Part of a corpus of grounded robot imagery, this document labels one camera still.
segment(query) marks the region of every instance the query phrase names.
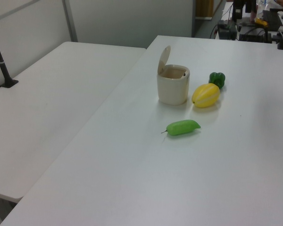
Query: cabinet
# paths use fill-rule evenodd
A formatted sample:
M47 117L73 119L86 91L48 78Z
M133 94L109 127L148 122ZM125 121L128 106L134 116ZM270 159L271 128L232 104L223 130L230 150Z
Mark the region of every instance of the cabinet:
M222 0L196 0L196 19L211 19Z

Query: yellow striped fruit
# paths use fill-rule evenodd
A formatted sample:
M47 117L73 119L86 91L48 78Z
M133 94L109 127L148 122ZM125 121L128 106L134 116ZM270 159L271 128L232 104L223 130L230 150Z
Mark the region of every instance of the yellow striped fruit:
M209 107L219 98L219 87L213 83L199 86L192 96L192 102L196 107Z

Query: open lid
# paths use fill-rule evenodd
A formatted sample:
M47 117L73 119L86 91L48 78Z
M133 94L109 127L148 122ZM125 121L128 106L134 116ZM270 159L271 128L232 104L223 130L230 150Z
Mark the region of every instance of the open lid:
M159 63L158 63L158 69L157 69L158 74L161 74L164 71L166 62L168 61L169 56L170 56L170 52L171 52L171 46L167 46L164 49L164 51L162 51L160 59L159 59Z

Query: green pepper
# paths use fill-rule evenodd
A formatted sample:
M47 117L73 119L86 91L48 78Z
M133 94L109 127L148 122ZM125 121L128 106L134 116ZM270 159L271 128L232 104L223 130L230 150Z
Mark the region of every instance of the green pepper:
M209 83L213 83L221 89L225 85L225 74L213 72L209 75Z

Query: green vegetable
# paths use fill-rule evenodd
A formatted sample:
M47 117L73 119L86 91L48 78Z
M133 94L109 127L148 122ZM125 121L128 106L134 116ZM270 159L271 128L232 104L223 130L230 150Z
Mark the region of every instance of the green vegetable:
M194 120L182 120L169 124L166 127L165 132L168 132L168 134L172 136L176 136L184 133L190 133L193 130L200 128L201 128L200 125Z
M221 89L225 85L225 74L213 72L209 75L209 83L213 83Z

